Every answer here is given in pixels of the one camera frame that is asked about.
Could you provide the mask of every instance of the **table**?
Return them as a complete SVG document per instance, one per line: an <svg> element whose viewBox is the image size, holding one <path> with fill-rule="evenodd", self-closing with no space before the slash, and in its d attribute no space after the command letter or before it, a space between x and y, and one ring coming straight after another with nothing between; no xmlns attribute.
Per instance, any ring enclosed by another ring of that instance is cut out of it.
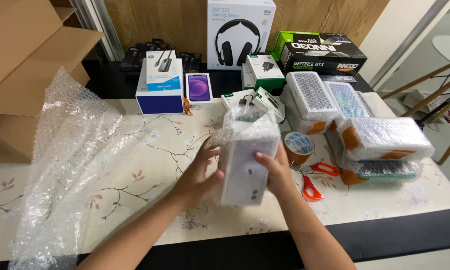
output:
<svg viewBox="0 0 450 270"><path fill-rule="evenodd" d="M391 116L391 111L375 93L367 94L367 98L376 103L379 115ZM139 118L140 121L144 120L136 114L139 110L134 99L112 100L110 103L121 105L121 109L130 117ZM123 176L120 176L114 185L120 188L119 184L125 184L132 180L133 175L131 174L139 174L139 170L142 169L143 172L147 172L146 168L149 167L144 165L147 162L151 167L159 161L167 159L169 168L175 172L176 166L179 165L175 164L169 154L163 151L163 149L169 150L169 148L164 148L163 139L166 136L177 137L179 139L174 140L173 147L188 149L188 145L193 143L195 138L206 135L211 130L210 126L219 122L224 108L219 99L215 99L213 110L197 110L196 112L193 118L186 115L169 115L167 118L145 116L147 118L145 122L154 121L157 127L163 130L161 136L157 138L156 144L145 146L144 151L146 152L140 159L130 162L130 165L124 170ZM183 135L174 133L176 128L185 133ZM282 129L287 130L289 127L283 125ZM317 134L314 136L314 140L317 145L322 146L317 147L316 159L324 158L325 162L333 164L334 160L326 148L325 137ZM152 153L151 151L153 151L153 156L148 155L149 157L147 157L146 153ZM190 161L191 158L183 158L179 162L186 166L185 164ZM433 165L431 160L428 160L427 163ZM11 211L4 213L0 209L0 260L7 259L5 254L7 243L13 241L15 234L13 228L16 228L17 225L13 205L20 200L18 197L20 189L23 188L24 179L26 179L27 169L29 169L27 166L29 165L0 165L0 182L5 181L6 187L15 185L1 193L0 196L9 194L7 197L0 197L0 200L7 202L17 198L16 201L7 205L12 206ZM136 187L136 191L146 191L150 187L157 186L150 197L146 198L150 201L154 200L159 194L155 191L163 191L178 176L175 173L169 173L163 177L163 172L170 171L170 169L146 173L146 179L139 182L140 186ZM163 185L157 182L159 176L161 177L160 183ZM318 179L312 179L312 181L327 200L313 203L312 208L354 261L450 248L450 182L439 169L434 167L429 167L425 176L428 179L422 177L416 184L404 187L392 186L385 193L378 193L373 189L363 189L359 186L352 186L348 190L341 183L339 177L332 177L331 180L325 179L327 183L333 184L336 188L324 187L320 183L322 179L317 175ZM10 183L12 177L15 177L15 180ZM299 178L299 175L294 175L294 180L298 185L300 185ZM120 202L126 207L112 213L114 216L109 216L103 222L101 220L103 216L113 210L110 206L113 206L112 202L117 199L117 194L114 194L116 192L118 191L110 190L110 193L100 193L103 197L99 201L101 207L93 209L92 222L83 252L89 252L110 231L115 230L116 226L122 224L132 213L148 203L144 201L145 198L138 199L129 196L124 199L125 201ZM293 240L286 231L286 224L278 213L279 208L277 208L273 195L268 193L265 196L259 210L223 210L209 207L210 205L201 209L193 209L184 212L180 218L176 218L173 228L167 230L159 240L158 244L162 245L152 248L140 267L152 269L299 269L303 267ZM194 222L189 223L192 215L197 218L198 226L195 226ZM220 217L225 217L225 220L219 220ZM223 222L227 224L226 228L219 227L219 224Z"/></svg>

